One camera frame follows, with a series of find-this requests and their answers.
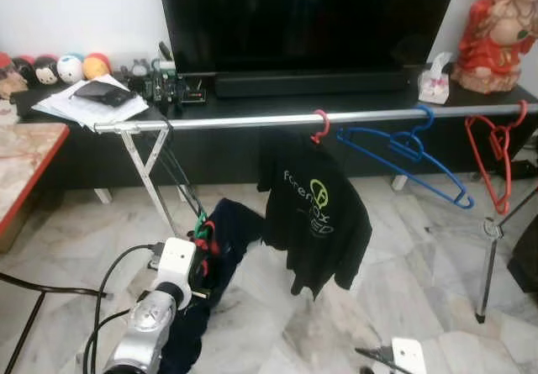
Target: marble floor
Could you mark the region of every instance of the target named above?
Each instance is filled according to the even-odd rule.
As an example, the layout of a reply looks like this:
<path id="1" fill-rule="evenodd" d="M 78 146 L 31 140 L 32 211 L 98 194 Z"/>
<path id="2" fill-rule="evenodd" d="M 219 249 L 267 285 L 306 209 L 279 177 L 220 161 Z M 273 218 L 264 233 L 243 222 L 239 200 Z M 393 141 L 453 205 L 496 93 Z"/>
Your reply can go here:
<path id="1" fill-rule="evenodd" d="M 450 190 L 440 176 L 430 182 Z M 485 324 L 475 321 L 487 241 L 481 235 L 491 202 L 481 182 L 464 177 L 477 206 L 461 210 L 413 183 L 394 192 L 388 177 L 353 179 L 372 221 L 373 236 L 350 291 L 330 281 L 316 302 L 307 291 L 289 289 L 293 274 L 286 254 L 263 245 L 249 249 L 209 322 L 192 372 L 357 373 L 372 361 L 354 347 L 389 345 L 393 337 L 417 339 L 429 374 L 538 373 L 538 303 L 524 294 L 506 269 L 510 251 L 538 209 L 538 198 L 509 223 L 499 246 Z M 536 182 L 515 182 L 514 199 Z M 162 188 L 181 232 L 195 218 Z M 210 211 L 222 197 L 263 213 L 266 194 L 254 185 L 202 186 Z M 424 227 L 433 227 L 429 234 Z M 97 287 L 108 265 L 131 245 L 151 244 L 170 232 L 142 188 L 113 190 L 101 204 L 93 191 L 45 196 L 14 247 L 0 255 L 0 271 L 49 285 Z M 129 305 L 149 282 L 149 254 L 130 255 L 112 275 L 108 314 Z M 37 294 L 0 282 L 0 370 L 7 364 Z M 95 300 L 50 295 L 45 300 L 17 374 L 81 372 L 80 350 L 92 326 Z M 99 363 L 121 334 L 119 319 L 103 330 Z M 388 369 L 373 365 L 376 374 Z"/>

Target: printed logo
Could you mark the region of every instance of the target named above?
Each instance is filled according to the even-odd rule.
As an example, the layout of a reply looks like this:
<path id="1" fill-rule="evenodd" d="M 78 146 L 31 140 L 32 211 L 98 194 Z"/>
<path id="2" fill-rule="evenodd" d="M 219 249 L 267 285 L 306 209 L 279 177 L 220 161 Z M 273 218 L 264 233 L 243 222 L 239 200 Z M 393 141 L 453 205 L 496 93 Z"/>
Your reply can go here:
<path id="1" fill-rule="evenodd" d="M 329 223 L 330 216 L 322 212 L 322 209 L 329 204 L 329 191 L 319 179 L 310 181 L 310 192 L 296 181 L 290 171 L 284 171 L 284 181 L 289 182 L 300 198 L 310 204 L 309 220 L 310 230 L 317 237 L 325 237 L 335 231 Z"/>
<path id="2" fill-rule="evenodd" d="M 322 182 L 318 181 L 317 179 L 313 179 L 310 181 L 310 190 L 314 195 L 314 201 L 318 205 L 319 209 L 322 209 L 329 204 L 329 194 L 327 193 L 327 188 Z"/>

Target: wooden table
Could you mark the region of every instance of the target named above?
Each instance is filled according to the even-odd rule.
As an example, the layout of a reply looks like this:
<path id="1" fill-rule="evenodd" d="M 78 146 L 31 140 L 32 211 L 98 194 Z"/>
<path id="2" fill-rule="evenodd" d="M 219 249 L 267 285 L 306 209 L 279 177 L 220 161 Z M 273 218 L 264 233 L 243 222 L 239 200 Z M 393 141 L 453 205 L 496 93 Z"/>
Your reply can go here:
<path id="1" fill-rule="evenodd" d="M 24 201 L 68 134 L 65 124 L 0 125 L 0 252 L 22 228 Z"/>

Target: white wall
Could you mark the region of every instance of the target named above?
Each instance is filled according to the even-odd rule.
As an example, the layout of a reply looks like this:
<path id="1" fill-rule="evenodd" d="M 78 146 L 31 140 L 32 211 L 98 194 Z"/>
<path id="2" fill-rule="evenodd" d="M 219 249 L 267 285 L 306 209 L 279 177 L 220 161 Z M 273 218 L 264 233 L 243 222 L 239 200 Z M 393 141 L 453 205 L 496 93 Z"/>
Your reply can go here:
<path id="1" fill-rule="evenodd" d="M 475 0 L 451 0 L 430 59 L 457 44 Z M 0 50 L 10 55 L 102 51 L 113 65 L 155 57 L 169 43 L 161 0 L 0 0 Z M 538 96 L 538 48 L 523 61 L 521 82 Z"/>

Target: clothes hanger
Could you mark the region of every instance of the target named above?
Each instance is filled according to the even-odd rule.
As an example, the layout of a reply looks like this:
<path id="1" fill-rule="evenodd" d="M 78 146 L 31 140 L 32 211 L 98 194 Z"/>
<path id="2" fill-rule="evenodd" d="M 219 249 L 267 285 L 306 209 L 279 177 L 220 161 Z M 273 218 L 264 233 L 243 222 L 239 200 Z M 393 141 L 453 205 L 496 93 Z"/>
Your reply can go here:
<path id="1" fill-rule="evenodd" d="M 457 207 L 472 208 L 474 206 L 474 200 L 467 193 L 467 189 L 465 188 L 463 183 L 452 172 L 450 172 L 448 168 L 446 168 L 443 164 L 441 164 L 436 158 L 434 158 L 433 156 L 425 152 L 424 145 L 422 141 L 419 139 L 419 137 L 416 135 L 416 133 L 430 128 L 430 126 L 434 123 L 434 114 L 433 112 L 431 112 L 431 109 L 429 109 L 425 105 L 419 104 L 416 108 L 424 110 L 427 113 L 429 118 L 425 124 L 417 125 L 414 128 L 412 128 L 411 132 L 404 131 L 404 132 L 397 132 L 394 134 L 389 134 L 381 130 L 369 129 L 369 128 L 348 128 L 348 129 L 340 128 L 338 129 L 336 138 L 340 140 L 342 143 L 349 145 L 353 149 L 359 150 L 362 153 L 369 155 L 371 158 L 378 160 L 379 162 L 383 163 L 385 166 L 389 166 L 390 168 L 395 170 L 399 175 L 407 176 L 409 179 L 417 182 L 423 187 L 426 187 L 427 189 L 431 190 L 433 193 L 440 196 L 441 198 L 444 198 L 445 200 L 451 203 L 454 203 Z M 432 187 L 428 182 L 423 181 L 422 179 L 418 178 L 411 172 L 404 170 L 402 167 L 397 166 L 393 162 L 386 160 L 377 154 L 372 153 L 371 151 L 367 150 L 361 145 L 358 145 L 357 143 L 354 143 L 353 141 L 351 141 L 351 133 L 358 133 L 358 132 L 374 136 L 377 139 L 381 138 L 383 140 L 386 140 L 387 147 L 391 151 L 397 154 L 400 154 L 410 159 L 411 161 L 414 161 L 417 163 L 421 161 L 427 161 L 430 164 L 437 166 L 441 171 L 443 171 L 451 179 L 452 182 L 454 182 L 454 184 L 457 185 L 460 192 L 455 197 L 447 195 L 446 193 L 442 192 L 440 189 L 436 187 Z"/>
<path id="2" fill-rule="evenodd" d="M 327 134 L 329 134 L 329 130 L 330 130 L 330 121 L 329 121 L 329 117 L 327 116 L 327 113 L 325 113 L 325 111 L 321 110 L 321 109 L 316 109 L 314 111 L 314 113 L 318 114 L 318 115 L 321 115 L 321 117 L 323 118 L 324 120 L 324 123 L 325 123 L 325 126 L 324 126 L 324 129 L 323 131 L 321 132 L 318 132 L 316 134 L 313 134 L 310 136 L 310 139 L 316 144 L 318 145 L 320 143 L 320 140 L 322 137 L 325 137 Z"/>
<path id="3" fill-rule="evenodd" d="M 486 183 L 486 187 L 488 188 L 489 196 L 491 197 L 493 206 L 499 214 L 506 214 L 510 210 L 509 199 L 512 195 L 512 167 L 510 162 L 510 155 L 508 152 L 510 146 L 510 130 L 512 128 L 517 128 L 523 122 L 523 119 L 525 119 L 525 117 L 527 116 L 528 103 L 526 101 L 520 101 L 520 107 L 520 116 L 515 122 L 512 122 L 508 126 L 496 125 L 490 119 L 482 115 L 468 116 L 465 118 L 465 130 L 467 131 L 467 136 L 469 137 L 469 141 L 471 142 L 472 153 L 474 154 L 474 158 L 477 161 L 480 174 L 482 175 L 482 178 Z M 504 164 L 506 179 L 504 184 L 504 194 L 502 196 L 499 196 L 493 188 L 491 177 L 486 171 L 486 168 L 482 161 L 482 156 L 480 155 L 480 151 L 478 151 L 477 143 L 472 134 L 471 127 L 477 121 L 484 122 L 491 129 L 488 139 L 489 145 L 491 146 L 493 152 L 493 156 L 495 157 L 496 161 L 502 161 Z"/>

